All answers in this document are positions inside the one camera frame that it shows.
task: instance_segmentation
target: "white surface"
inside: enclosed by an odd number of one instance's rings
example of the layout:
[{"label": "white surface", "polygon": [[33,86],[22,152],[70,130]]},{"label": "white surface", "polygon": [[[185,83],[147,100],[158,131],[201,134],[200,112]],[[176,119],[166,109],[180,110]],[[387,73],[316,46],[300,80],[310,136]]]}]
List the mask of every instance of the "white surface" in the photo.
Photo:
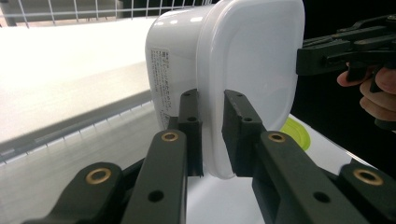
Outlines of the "white surface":
[{"label": "white surface", "polygon": [[246,95],[267,130],[279,130],[290,112],[303,44],[300,0],[225,0],[206,17],[197,45],[197,83],[208,172],[233,176],[222,139],[224,90]]},{"label": "white surface", "polygon": [[0,143],[148,90],[153,21],[0,29]]}]

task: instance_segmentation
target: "human hand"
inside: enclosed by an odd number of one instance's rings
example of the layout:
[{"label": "human hand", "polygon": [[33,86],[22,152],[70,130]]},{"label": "human hand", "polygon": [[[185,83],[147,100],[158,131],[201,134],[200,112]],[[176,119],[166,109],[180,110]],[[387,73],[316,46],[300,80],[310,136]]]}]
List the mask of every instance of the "human hand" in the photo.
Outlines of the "human hand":
[{"label": "human hand", "polygon": [[381,68],[375,76],[376,85],[383,91],[372,93],[370,86],[374,67],[369,67],[366,76],[360,81],[347,81],[347,72],[342,73],[337,82],[343,86],[361,84],[361,107],[376,119],[396,121],[396,69]]}]

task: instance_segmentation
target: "wire rack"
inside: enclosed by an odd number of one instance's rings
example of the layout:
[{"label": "wire rack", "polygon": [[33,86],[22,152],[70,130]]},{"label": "wire rack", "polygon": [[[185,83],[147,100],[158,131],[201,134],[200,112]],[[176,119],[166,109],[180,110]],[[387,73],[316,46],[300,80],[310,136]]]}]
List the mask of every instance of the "wire rack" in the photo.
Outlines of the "wire rack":
[{"label": "wire rack", "polygon": [[29,28],[152,17],[208,4],[212,0],[0,0],[0,26]]}]

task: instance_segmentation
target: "screw hole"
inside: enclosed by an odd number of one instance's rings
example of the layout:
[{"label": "screw hole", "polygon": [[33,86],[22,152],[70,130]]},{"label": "screw hole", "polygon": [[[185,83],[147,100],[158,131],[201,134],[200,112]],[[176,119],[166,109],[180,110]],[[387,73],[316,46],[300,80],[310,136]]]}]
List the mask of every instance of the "screw hole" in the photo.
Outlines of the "screw hole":
[{"label": "screw hole", "polygon": [[107,168],[97,168],[90,171],[85,177],[85,181],[91,185],[101,184],[107,181],[111,176],[111,171]]},{"label": "screw hole", "polygon": [[160,190],[154,190],[148,195],[148,200],[152,203],[160,202],[163,199],[163,192]]},{"label": "screw hole", "polygon": [[194,121],[197,121],[197,118],[196,117],[189,117],[189,118],[187,118],[187,120],[189,122],[194,122]]},{"label": "screw hole", "polygon": [[329,196],[327,196],[327,194],[325,194],[323,192],[315,192],[314,198],[321,203],[329,203],[330,202]]}]

